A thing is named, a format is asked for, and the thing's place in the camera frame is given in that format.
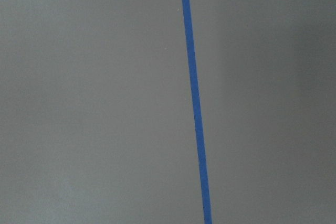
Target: blue tape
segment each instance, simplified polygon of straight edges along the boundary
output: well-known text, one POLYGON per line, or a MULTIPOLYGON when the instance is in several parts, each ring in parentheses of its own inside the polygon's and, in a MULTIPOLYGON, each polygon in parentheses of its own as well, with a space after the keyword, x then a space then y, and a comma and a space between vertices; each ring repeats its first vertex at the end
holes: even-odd
POLYGON ((211 203, 210 203, 210 194, 209 194, 208 174, 207 174, 207 168, 206 168, 204 135, 203 135, 203 125, 202 125, 202 114, 201 114, 201 102, 200 102, 200 95, 199 95, 200 93, 198 90, 197 68, 196 68, 196 57, 195 57, 190 0, 182 0, 182 6, 183 6, 183 16, 184 16, 185 38, 186 38, 186 43, 187 43, 191 94, 192 94, 193 109, 194 109, 195 132, 196 132, 196 142, 197 142, 198 165, 199 165, 200 179, 201 179, 204 223, 212 224, 211 203))

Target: gray panel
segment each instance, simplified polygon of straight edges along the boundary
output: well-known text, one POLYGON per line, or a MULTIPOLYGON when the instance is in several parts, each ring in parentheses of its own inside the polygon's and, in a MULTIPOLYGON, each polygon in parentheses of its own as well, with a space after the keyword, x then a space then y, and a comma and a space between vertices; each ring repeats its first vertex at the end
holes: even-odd
POLYGON ((181 0, 1 0, 0 223, 202 223, 181 0))
POLYGON ((336 223, 336 0, 191 0, 214 223, 336 223))

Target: blue line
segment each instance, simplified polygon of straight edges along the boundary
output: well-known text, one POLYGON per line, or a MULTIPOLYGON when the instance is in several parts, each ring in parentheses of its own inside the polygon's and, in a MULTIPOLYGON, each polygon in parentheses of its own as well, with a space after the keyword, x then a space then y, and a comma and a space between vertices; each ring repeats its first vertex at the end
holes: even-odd
POLYGON ((187 43, 191 94, 192 94, 193 109, 194 109, 194 120, 195 120, 195 131, 196 131, 197 153, 198 153, 198 165, 199 165, 200 179, 201 179, 204 223, 212 224, 211 203, 210 203, 210 194, 209 194, 208 174, 207 174, 207 169, 206 169, 201 102, 200 102, 200 95, 199 95, 200 93, 198 90, 197 68, 196 68, 196 57, 195 57, 190 0, 182 0, 182 6, 183 6, 183 16, 184 16, 185 38, 186 38, 186 43, 187 43))

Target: gray floor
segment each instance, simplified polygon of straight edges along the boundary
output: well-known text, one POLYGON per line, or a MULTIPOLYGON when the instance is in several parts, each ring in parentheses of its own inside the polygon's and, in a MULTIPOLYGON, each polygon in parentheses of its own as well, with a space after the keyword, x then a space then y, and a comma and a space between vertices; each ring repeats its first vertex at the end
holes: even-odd
MULTIPOLYGON (((181 0, 0 0, 0 223, 203 223, 181 0)), ((336 222, 336 0, 191 0, 213 223, 336 222)))

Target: blue stripe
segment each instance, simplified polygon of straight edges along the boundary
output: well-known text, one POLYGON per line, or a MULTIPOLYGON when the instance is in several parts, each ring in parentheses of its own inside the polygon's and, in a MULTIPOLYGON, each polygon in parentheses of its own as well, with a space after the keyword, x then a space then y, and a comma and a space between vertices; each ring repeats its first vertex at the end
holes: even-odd
POLYGON ((197 153, 198 153, 198 165, 199 165, 200 179, 201 179, 204 223, 211 224, 212 223, 211 204, 210 204, 208 174, 207 174, 207 169, 206 169, 201 102, 200 102, 200 95, 199 95, 200 93, 198 90, 197 68, 196 68, 196 57, 195 57, 190 0, 182 0, 182 5, 183 5, 185 38, 186 38, 186 43, 187 43, 191 94, 192 94, 193 109, 194 109, 194 120, 195 120, 195 131, 196 131, 197 153))

